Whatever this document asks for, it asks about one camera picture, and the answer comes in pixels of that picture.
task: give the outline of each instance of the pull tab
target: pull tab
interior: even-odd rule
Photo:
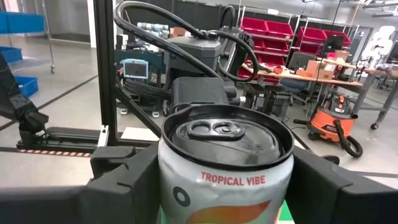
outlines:
[[[187,125],[190,137],[203,140],[235,140],[245,134],[245,129],[238,123],[218,119],[196,120]]]

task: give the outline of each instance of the can rim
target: can rim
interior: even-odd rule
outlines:
[[[267,164],[236,166],[232,164],[222,164],[199,158],[198,156],[190,154],[187,151],[181,149],[170,140],[171,134],[181,124],[187,121],[198,119],[201,116],[204,116],[204,118],[209,118],[208,113],[213,113],[214,115],[223,115],[227,118],[228,116],[231,118],[232,116],[234,116],[233,118],[244,118],[253,121],[255,123],[258,123],[262,126],[265,126],[275,134],[275,136],[281,143],[285,153],[281,155],[278,159]],[[293,135],[286,125],[270,117],[269,115],[260,113],[258,111],[249,110],[247,108],[241,108],[232,105],[190,106],[174,114],[171,114],[163,122],[162,138],[166,143],[166,145],[169,148],[171,148],[171,150],[173,150],[173,152],[177,153],[179,156],[182,156],[185,159],[188,159],[189,161],[215,169],[233,170],[233,171],[255,171],[255,170],[263,170],[277,166],[290,157],[290,155],[293,153],[293,148],[294,148]]]

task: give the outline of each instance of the cardboard box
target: cardboard box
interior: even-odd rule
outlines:
[[[310,60],[308,61],[308,66],[306,71],[312,74],[312,78],[317,78],[319,80],[331,80],[334,76],[336,70],[336,65],[320,61]]]
[[[170,33],[172,37],[181,37],[185,36],[186,30],[181,27],[173,27],[170,29]]]
[[[345,50],[336,50],[336,59],[342,58],[344,61],[347,61],[349,52]]]

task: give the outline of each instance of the orange shop vacuum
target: orange shop vacuum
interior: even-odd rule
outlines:
[[[310,121],[294,119],[294,123],[307,125],[309,139],[338,142],[349,155],[359,158],[362,146],[350,136],[356,118],[358,115],[353,113],[349,101],[341,94],[330,92],[319,98]]]

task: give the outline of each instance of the green surface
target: green surface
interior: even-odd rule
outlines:
[[[162,213],[162,224],[167,224],[164,212],[162,209],[160,210]],[[282,206],[282,212],[280,213],[279,221],[293,221],[292,215],[290,214],[286,201],[284,201],[284,204]]]

